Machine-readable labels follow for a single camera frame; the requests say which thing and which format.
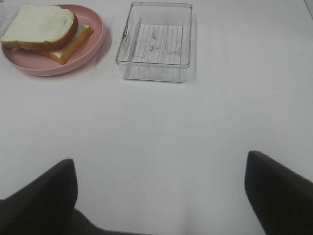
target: pink plate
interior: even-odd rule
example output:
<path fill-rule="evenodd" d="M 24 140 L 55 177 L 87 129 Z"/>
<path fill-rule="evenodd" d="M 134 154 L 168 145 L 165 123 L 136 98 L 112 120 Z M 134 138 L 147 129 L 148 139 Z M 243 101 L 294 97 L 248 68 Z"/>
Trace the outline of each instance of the pink plate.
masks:
<path fill-rule="evenodd" d="M 82 66 L 98 52 L 104 38 L 104 24 L 101 17 L 94 10 L 84 6 L 74 4 L 62 4 L 60 6 L 73 11 L 80 23 L 89 24 L 93 29 L 93 34 L 79 46 L 64 65 L 59 65 L 48 57 L 36 55 L 23 49 L 12 49 L 2 46 L 4 57 L 14 67 L 30 75 L 58 75 Z"/>

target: white bread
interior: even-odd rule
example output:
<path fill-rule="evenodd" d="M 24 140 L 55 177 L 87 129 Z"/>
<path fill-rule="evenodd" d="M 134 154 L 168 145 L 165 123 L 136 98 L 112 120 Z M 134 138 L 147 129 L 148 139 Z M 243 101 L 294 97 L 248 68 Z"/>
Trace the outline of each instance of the white bread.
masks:
<path fill-rule="evenodd" d="M 59 6 L 24 4 L 0 42 L 6 47 L 59 50 L 74 37 L 75 14 Z"/>
<path fill-rule="evenodd" d="M 92 33 L 92 28 L 89 25 L 79 23 L 79 27 L 74 38 L 65 48 L 57 51 L 30 50 L 30 52 L 50 57 L 59 64 L 63 65 L 67 62 L 75 50 L 84 42 L 84 40 Z"/>

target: white table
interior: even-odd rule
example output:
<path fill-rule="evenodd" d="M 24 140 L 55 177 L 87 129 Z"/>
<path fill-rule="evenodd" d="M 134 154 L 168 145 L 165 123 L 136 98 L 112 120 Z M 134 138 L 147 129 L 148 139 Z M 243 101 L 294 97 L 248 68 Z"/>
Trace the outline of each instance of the white table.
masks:
<path fill-rule="evenodd" d="M 101 228 L 263 235 L 244 190 L 248 151 L 313 181 L 313 21 L 303 1 L 192 1 L 183 84 L 121 78 L 114 60 L 130 0 L 66 3 L 103 17 L 104 45 L 52 78 L 0 56 L 0 198 L 73 158 L 76 208 Z"/>

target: sandwich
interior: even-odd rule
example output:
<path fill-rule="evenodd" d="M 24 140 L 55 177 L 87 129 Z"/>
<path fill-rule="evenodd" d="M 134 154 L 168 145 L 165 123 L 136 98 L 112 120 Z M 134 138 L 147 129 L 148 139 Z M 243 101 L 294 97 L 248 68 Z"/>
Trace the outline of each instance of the sandwich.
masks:
<path fill-rule="evenodd" d="M 23 48 L 64 64 L 91 34 L 91 27 L 79 23 L 68 9 L 24 4 L 0 42 L 5 47 Z"/>

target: toast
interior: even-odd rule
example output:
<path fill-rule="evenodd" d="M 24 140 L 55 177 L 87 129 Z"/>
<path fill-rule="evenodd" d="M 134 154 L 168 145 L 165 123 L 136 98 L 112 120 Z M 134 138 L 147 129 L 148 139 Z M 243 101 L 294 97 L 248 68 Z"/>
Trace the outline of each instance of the toast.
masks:
<path fill-rule="evenodd" d="M 61 50 L 57 51 L 40 51 L 40 50 L 30 50 L 30 52 L 50 57 L 59 64 L 63 65 L 71 57 L 71 55 L 76 51 L 76 49 L 85 41 L 85 39 L 93 33 L 92 28 L 87 24 L 79 23 L 78 30 L 72 39 L 72 41 Z"/>
<path fill-rule="evenodd" d="M 70 10 L 24 4 L 0 42 L 12 48 L 60 50 L 71 42 L 77 29 L 77 17 Z"/>

